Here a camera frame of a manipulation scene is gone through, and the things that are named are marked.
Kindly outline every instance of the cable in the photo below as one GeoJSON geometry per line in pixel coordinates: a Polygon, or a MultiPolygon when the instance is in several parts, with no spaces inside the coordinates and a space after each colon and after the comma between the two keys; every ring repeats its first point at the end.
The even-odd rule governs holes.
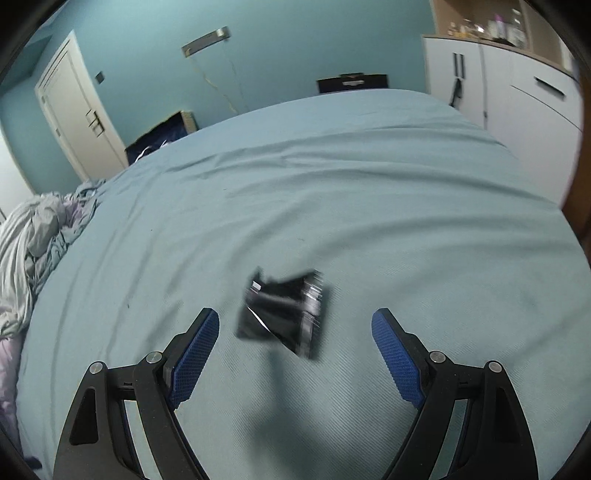
{"type": "Polygon", "coordinates": [[[227,60],[230,62],[230,65],[232,65],[232,71],[234,72],[234,78],[236,79],[236,83],[238,84],[238,90],[240,91],[240,97],[242,98],[242,103],[244,103],[244,107],[246,108],[247,112],[250,112],[250,108],[248,108],[248,105],[246,104],[246,100],[244,99],[244,92],[242,91],[242,84],[240,83],[240,80],[238,80],[238,74],[236,72],[236,66],[234,65],[234,62],[232,61],[232,58],[230,57],[230,55],[228,55],[228,48],[226,47],[226,41],[222,42],[222,49],[223,49],[223,53],[226,56],[227,60]]]}
{"type": "Polygon", "coordinates": [[[199,67],[199,64],[197,63],[197,60],[194,58],[194,56],[191,57],[190,60],[193,62],[193,67],[195,68],[196,72],[203,76],[203,80],[208,82],[209,85],[211,85],[220,95],[222,95],[226,99],[230,107],[230,110],[236,115],[240,115],[240,113],[238,113],[238,110],[236,110],[232,105],[232,102],[230,101],[228,96],[225,93],[223,93],[215,83],[213,83],[210,79],[207,78],[207,75],[205,75],[205,72],[199,67]]]}

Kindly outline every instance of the bed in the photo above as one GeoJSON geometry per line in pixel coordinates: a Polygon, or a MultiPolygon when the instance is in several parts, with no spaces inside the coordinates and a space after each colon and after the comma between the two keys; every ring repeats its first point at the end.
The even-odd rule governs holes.
{"type": "Polygon", "coordinates": [[[541,479],[591,419],[591,274],[575,236],[503,145],[427,95],[344,92],[251,112],[136,162],[98,195],[22,352],[20,435],[42,478],[86,368],[162,350],[202,307],[219,313],[220,335],[177,416],[214,480],[381,477],[415,410],[373,342],[380,307],[455,362],[505,365],[541,479]],[[316,360],[235,338],[257,267],[323,273],[316,360]]]}

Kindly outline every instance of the light blue wall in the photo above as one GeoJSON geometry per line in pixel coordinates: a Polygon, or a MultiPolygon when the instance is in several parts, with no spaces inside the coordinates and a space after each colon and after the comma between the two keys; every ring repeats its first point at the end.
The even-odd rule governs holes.
{"type": "MultiPolygon", "coordinates": [[[[428,0],[71,0],[52,28],[33,79],[74,29],[90,74],[105,74],[96,88],[126,145],[178,110],[202,128],[233,115],[194,59],[242,113],[229,59],[251,110],[315,95],[317,79],[347,72],[387,73],[393,88],[425,91],[421,34],[434,32],[428,0]],[[225,25],[230,40],[183,56],[182,45],[225,25]]],[[[33,187],[71,190],[75,175],[33,86],[0,99],[0,118],[33,187]],[[35,129],[23,128],[29,117],[35,129]],[[53,174],[36,172],[43,162],[53,174]]]]}

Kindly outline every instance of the white door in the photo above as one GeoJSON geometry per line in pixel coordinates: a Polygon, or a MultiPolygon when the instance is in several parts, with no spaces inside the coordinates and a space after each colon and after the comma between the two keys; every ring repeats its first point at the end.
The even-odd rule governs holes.
{"type": "Polygon", "coordinates": [[[463,95],[457,108],[480,127],[484,120],[484,82],[478,43],[425,38],[429,93],[450,103],[457,77],[463,77],[463,95]]]}
{"type": "Polygon", "coordinates": [[[0,125],[0,223],[18,204],[32,196],[33,191],[14,161],[0,125]]]}
{"type": "Polygon", "coordinates": [[[509,126],[516,132],[507,147],[540,192],[564,203],[579,156],[581,131],[548,105],[512,87],[509,126]]]}
{"type": "Polygon", "coordinates": [[[128,166],[125,146],[100,103],[73,33],[35,91],[58,143],[82,180],[109,179],[128,166]]]}

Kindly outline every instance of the black object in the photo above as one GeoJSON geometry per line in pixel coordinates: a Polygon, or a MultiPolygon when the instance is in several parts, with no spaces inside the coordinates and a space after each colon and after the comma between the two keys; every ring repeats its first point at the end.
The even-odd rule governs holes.
{"type": "Polygon", "coordinates": [[[511,43],[509,40],[507,40],[506,38],[493,38],[491,41],[498,43],[500,45],[506,45],[507,47],[513,47],[513,48],[517,48],[517,45],[511,43]]]}
{"type": "Polygon", "coordinates": [[[453,83],[452,99],[449,102],[449,106],[457,108],[457,101],[461,100],[464,95],[464,84],[462,79],[456,78],[453,83]]]}
{"type": "Polygon", "coordinates": [[[384,74],[365,75],[363,73],[346,73],[340,77],[318,80],[317,83],[319,93],[389,88],[388,75],[384,74]]]}
{"type": "Polygon", "coordinates": [[[139,158],[143,158],[152,152],[155,152],[166,143],[177,141],[179,138],[186,137],[199,129],[192,117],[187,124],[186,112],[177,112],[161,124],[156,125],[148,133],[139,137],[129,147],[125,149],[129,165],[139,158]]]}
{"type": "Polygon", "coordinates": [[[466,63],[464,55],[461,53],[453,54],[453,71],[456,79],[453,82],[452,99],[449,102],[449,106],[457,108],[457,101],[461,100],[464,94],[463,81],[466,79],[466,63]]]}
{"type": "Polygon", "coordinates": [[[0,472],[2,478],[39,480],[33,470],[41,468],[36,458],[24,459],[22,452],[14,446],[0,422],[0,472]]]}
{"type": "Polygon", "coordinates": [[[550,85],[548,82],[545,82],[542,79],[539,79],[538,77],[534,77],[534,79],[536,83],[538,83],[538,85],[540,85],[542,88],[549,90],[551,93],[559,97],[561,100],[564,100],[566,98],[564,92],[562,90],[558,90],[554,85],[550,85]]]}
{"type": "Polygon", "coordinates": [[[207,35],[199,37],[197,40],[187,43],[181,49],[186,57],[190,57],[194,53],[227,38],[230,38],[230,29],[228,27],[218,28],[207,35]]]}
{"type": "Polygon", "coordinates": [[[428,480],[456,400],[468,399],[449,480],[537,480],[534,446],[519,399],[505,369],[457,365],[428,352],[388,309],[372,319],[372,334],[403,399],[417,417],[384,480],[428,480]]]}
{"type": "Polygon", "coordinates": [[[321,302],[319,272],[264,282],[259,270],[246,290],[236,336],[253,340],[278,338],[292,352],[309,358],[320,326],[321,302]]]}
{"type": "Polygon", "coordinates": [[[552,480],[589,480],[591,472],[591,423],[579,440],[573,453],[567,458],[562,468],[552,480]]]}
{"type": "Polygon", "coordinates": [[[129,432],[124,400],[135,400],[163,480],[206,480],[173,411],[196,385],[219,332],[219,318],[203,309],[163,353],[137,365],[86,371],[61,433],[54,480],[144,478],[129,432]]]}

